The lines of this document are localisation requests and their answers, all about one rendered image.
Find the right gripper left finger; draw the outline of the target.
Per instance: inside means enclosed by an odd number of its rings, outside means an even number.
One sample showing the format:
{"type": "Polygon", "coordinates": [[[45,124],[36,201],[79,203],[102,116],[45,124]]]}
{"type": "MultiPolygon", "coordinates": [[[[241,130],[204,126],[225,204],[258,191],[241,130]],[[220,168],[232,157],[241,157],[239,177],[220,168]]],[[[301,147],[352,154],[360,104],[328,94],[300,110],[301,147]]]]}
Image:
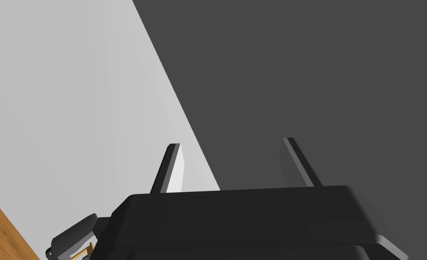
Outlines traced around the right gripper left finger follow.
{"type": "Polygon", "coordinates": [[[184,157],[181,144],[169,144],[164,153],[150,193],[158,194],[181,192],[183,176],[184,157]]]}

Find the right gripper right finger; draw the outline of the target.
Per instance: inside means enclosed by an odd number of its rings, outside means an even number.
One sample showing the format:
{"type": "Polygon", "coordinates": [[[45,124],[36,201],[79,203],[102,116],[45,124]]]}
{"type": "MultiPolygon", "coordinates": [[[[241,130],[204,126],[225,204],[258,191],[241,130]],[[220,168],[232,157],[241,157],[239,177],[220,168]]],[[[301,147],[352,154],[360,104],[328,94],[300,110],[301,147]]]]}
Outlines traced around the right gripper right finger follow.
{"type": "Polygon", "coordinates": [[[287,147],[297,169],[299,170],[306,186],[308,187],[321,187],[323,186],[311,164],[307,160],[304,152],[298,146],[296,140],[292,137],[283,138],[283,142],[287,147]]]}

